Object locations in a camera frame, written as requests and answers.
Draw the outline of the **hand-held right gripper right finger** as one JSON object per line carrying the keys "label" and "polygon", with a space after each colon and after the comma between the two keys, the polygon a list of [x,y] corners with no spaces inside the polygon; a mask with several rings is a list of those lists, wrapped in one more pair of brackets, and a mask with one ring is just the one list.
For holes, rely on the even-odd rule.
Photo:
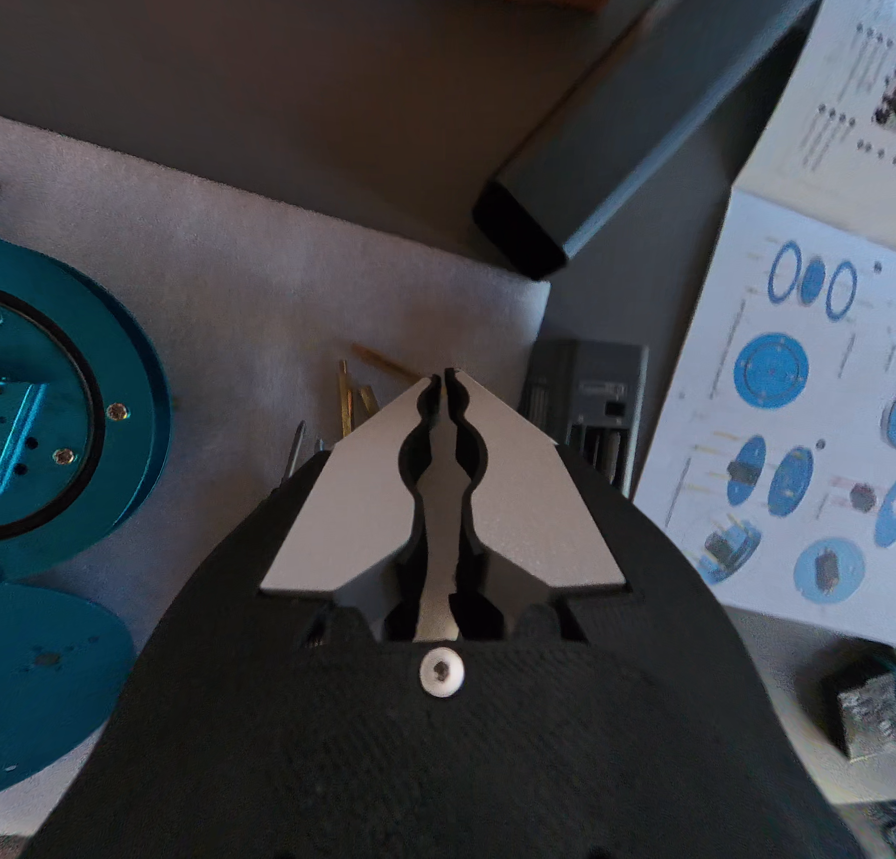
{"label": "hand-held right gripper right finger", "polygon": [[625,591],[625,576],[554,439],[447,369],[455,458],[469,478],[450,608],[465,641],[501,641],[532,606]]}

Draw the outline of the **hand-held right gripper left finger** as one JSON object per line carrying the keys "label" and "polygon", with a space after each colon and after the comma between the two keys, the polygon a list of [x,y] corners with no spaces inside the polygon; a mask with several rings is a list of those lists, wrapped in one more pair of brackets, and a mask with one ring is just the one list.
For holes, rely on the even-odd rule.
{"label": "hand-held right gripper left finger", "polygon": [[357,610],[382,641],[421,641],[449,627],[442,392],[442,377],[423,377],[322,452],[261,596]]}

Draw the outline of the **grey desk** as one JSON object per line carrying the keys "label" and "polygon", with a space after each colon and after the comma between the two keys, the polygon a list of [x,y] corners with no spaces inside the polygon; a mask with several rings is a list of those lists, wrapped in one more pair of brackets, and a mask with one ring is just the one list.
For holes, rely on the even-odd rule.
{"label": "grey desk", "polygon": [[134,312],[173,387],[157,498],[110,576],[164,585],[98,747],[27,857],[863,857],[794,754],[735,627],[608,487],[587,496],[646,601],[535,606],[521,634],[424,644],[258,585],[322,460],[274,487],[322,396],[309,339],[363,327],[409,359],[525,361],[510,279],[308,204],[310,138],[408,162],[544,56],[473,41],[458,0],[2,0],[2,222]]}

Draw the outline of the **small dark grey case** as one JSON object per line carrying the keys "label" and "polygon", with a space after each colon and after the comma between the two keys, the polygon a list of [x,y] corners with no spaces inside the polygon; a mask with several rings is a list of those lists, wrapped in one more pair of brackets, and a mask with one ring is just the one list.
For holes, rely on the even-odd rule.
{"label": "small dark grey case", "polygon": [[518,413],[632,492],[648,349],[575,339],[535,343]]}

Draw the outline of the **blue round metal base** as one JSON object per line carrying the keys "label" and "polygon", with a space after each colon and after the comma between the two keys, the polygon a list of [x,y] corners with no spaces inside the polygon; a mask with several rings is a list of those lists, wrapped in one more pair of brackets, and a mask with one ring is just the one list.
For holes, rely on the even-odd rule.
{"label": "blue round metal base", "polygon": [[1,245],[2,581],[44,573],[121,527],[172,435],[161,360],[87,275]]}

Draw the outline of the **printed instruction sheet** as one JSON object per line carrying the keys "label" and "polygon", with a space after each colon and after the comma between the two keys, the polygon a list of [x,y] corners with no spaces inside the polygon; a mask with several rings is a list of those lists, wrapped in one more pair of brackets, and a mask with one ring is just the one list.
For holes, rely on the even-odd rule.
{"label": "printed instruction sheet", "polygon": [[895,641],[895,0],[823,0],[634,503],[726,606]]}

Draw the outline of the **blue disc with black servo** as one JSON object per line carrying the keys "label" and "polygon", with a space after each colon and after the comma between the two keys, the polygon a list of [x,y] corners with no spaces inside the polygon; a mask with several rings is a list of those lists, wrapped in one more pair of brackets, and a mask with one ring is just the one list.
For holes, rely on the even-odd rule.
{"label": "blue disc with black servo", "polygon": [[1,584],[1,788],[70,753],[110,716],[136,657],[125,624],[78,596]]}

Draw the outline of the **dark grey block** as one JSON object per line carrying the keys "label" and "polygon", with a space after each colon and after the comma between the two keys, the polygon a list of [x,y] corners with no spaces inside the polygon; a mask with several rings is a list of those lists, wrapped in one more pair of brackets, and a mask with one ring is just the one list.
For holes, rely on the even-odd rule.
{"label": "dark grey block", "polygon": [[824,677],[820,688],[828,734],[850,762],[895,752],[893,654],[865,654]]}

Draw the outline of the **black bit set case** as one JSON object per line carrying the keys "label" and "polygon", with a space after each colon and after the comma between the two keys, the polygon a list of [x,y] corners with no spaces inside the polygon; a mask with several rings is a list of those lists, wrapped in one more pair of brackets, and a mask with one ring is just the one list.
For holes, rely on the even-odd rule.
{"label": "black bit set case", "polygon": [[487,180],[472,208],[519,274],[567,267],[818,0],[662,0]]}

